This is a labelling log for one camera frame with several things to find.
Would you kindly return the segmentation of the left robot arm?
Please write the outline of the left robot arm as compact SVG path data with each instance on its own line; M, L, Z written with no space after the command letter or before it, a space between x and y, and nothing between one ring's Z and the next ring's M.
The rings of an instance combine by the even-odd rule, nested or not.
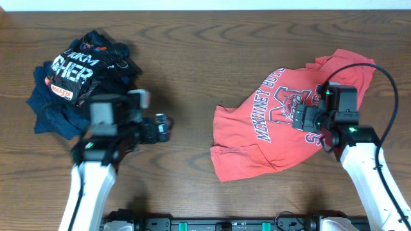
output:
M167 142L172 120L164 113L144 117L150 94L100 94L86 103L90 125L71 149L73 168L60 230L98 230L119 164L141 144Z

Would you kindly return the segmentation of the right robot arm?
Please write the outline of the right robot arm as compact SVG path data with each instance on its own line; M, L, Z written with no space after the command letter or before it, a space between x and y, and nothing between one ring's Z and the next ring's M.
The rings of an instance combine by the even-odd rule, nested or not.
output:
M320 135L324 151L335 154L354 183L371 230L410 230L410 207L389 171L380 139L359 120L356 88L328 85L316 105L295 107L293 128Z

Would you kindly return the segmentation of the red printed t-shirt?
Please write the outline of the red printed t-shirt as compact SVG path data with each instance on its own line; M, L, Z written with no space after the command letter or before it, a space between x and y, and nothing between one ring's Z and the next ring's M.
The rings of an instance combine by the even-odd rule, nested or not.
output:
M321 148L320 136L292 127L297 105L317 105L325 81L352 85L360 104L371 83L374 60L337 49L299 69L280 67L237 108L218 105L211 160L221 182L289 169Z

